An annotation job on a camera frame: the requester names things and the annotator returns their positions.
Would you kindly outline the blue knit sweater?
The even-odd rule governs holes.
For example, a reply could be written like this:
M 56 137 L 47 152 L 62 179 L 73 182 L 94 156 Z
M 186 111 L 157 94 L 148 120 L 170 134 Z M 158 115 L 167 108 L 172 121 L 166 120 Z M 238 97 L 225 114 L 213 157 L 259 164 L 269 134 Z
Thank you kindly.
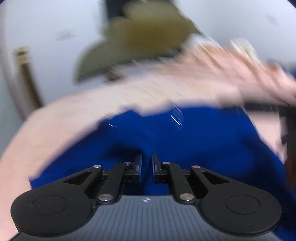
M 129 110 L 101 120 L 30 185 L 37 188 L 93 165 L 110 169 L 142 155 L 142 181 L 133 193 L 167 194 L 166 185 L 152 182 L 153 154 L 161 162 L 183 169 L 199 165 L 271 193 L 282 207 L 276 235 L 295 240 L 295 192 L 287 189 L 284 165 L 240 108 L 173 108 L 151 116 Z

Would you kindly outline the gold tower fan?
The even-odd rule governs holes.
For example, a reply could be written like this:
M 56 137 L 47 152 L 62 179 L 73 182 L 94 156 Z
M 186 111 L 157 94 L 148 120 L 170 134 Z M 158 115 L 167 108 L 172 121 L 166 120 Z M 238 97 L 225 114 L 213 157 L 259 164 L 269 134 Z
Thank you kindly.
M 25 96 L 33 105 L 34 109 L 43 107 L 43 101 L 38 94 L 37 86 L 34 81 L 34 75 L 31 72 L 31 62 L 29 58 L 29 49 L 27 47 L 18 47 L 15 49 L 16 64 L 21 86 Z

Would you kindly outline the pink floral bed sheet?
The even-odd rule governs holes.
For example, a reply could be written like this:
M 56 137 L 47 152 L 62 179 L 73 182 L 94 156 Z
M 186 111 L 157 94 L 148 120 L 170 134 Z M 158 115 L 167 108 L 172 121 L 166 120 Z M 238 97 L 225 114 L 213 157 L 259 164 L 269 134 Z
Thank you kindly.
M 295 104 L 295 80 L 275 64 L 253 63 L 221 48 L 209 52 L 212 63 L 197 62 L 185 71 L 171 64 L 144 69 L 114 83 L 64 97 L 31 113 L 1 157 L 1 240 L 16 235 L 10 215 L 14 199 L 30 189 L 36 177 L 98 120 L 135 108 L 140 113 L 172 104 L 227 105 L 244 98 L 278 97 Z

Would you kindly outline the olive green padded headboard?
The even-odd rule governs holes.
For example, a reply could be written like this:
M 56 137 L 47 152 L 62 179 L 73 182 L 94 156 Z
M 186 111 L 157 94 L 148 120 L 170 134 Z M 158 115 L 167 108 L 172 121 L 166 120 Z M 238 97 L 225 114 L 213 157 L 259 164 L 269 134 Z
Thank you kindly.
M 82 54 L 75 73 L 78 83 L 104 74 L 114 65 L 132 60 L 155 59 L 180 50 L 196 25 L 168 1 L 129 1 L 123 15 L 109 20 L 104 41 Z

